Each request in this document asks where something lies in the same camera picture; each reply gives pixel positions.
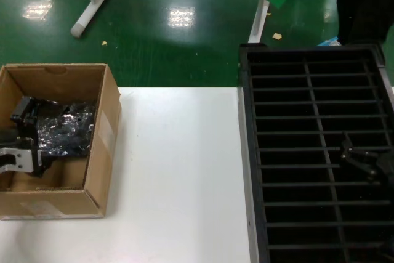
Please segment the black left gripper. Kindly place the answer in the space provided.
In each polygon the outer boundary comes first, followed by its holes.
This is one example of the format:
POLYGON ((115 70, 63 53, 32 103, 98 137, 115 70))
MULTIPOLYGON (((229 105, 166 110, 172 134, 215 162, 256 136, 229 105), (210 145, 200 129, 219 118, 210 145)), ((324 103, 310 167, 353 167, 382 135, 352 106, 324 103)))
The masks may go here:
POLYGON ((49 156, 42 156, 42 150, 39 148, 32 149, 32 163, 33 172, 32 176, 42 177, 47 169, 52 165, 52 158, 49 156))

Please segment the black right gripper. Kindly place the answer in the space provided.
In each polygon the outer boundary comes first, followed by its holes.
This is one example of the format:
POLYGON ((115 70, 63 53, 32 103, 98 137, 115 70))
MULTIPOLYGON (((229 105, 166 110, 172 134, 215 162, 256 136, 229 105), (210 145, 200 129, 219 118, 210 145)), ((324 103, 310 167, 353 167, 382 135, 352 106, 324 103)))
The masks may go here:
POLYGON ((393 152, 375 153, 355 148, 348 136, 344 134, 341 160, 362 171, 367 180, 378 180, 380 183, 393 183, 393 152))

